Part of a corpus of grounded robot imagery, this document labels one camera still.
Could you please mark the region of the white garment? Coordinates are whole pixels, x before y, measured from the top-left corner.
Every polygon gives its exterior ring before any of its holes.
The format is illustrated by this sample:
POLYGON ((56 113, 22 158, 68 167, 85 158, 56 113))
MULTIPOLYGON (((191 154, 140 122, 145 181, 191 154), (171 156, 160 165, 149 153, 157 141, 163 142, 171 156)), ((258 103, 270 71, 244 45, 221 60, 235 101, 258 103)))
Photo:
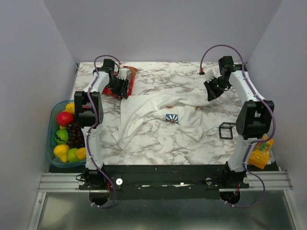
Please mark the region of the white garment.
POLYGON ((214 123, 200 110, 209 105, 204 91, 161 92, 149 95, 132 95, 120 104, 121 124, 112 135, 124 149, 143 124, 159 119, 174 124, 177 129, 199 142, 214 127, 214 123))

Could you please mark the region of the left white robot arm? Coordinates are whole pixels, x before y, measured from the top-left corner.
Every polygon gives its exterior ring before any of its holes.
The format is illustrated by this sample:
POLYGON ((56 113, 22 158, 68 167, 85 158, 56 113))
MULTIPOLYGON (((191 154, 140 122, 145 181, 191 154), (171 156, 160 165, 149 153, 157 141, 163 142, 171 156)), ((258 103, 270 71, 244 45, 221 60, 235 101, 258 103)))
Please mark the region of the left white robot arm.
POLYGON ((100 126, 104 119, 101 94, 105 88, 118 98, 129 96, 127 76, 131 69, 121 66, 121 62, 111 55, 101 55, 94 59, 93 78, 81 91, 74 93, 74 110, 77 122, 85 140, 86 169, 95 171, 90 184, 102 189, 106 183, 114 187, 111 179, 102 171, 104 161, 100 153, 100 126))

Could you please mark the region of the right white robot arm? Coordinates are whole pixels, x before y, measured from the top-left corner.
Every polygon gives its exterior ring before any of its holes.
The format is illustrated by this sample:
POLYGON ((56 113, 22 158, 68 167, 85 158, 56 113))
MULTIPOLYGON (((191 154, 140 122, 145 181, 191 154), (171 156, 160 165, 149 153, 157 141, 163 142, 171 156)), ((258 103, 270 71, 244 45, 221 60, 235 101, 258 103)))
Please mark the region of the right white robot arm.
POLYGON ((222 57, 218 64, 220 77, 206 77, 204 82, 208 101, 217 99, 233 87, 243 104, 236 119, 238 139, 235 150, 221 175, 222 185, 230 188, 244 180, 253 148, 269 132, 274 103, 265 100, 254 89, 244 65, 235 64, 231 56, 222 57))

